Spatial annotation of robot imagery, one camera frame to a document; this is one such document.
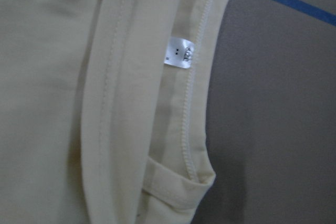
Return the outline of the cream long sleeve shirt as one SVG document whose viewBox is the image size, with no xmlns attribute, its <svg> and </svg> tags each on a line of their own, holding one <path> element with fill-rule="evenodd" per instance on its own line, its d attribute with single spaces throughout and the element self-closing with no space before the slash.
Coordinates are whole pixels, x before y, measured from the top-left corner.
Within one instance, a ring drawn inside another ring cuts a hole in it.
<svg viewBox="0 0 336 224">
<path fill-rule="evenodd" d="M 1 223 L 191 223 L 229 0 L 1 0 Z"/>
</svg>

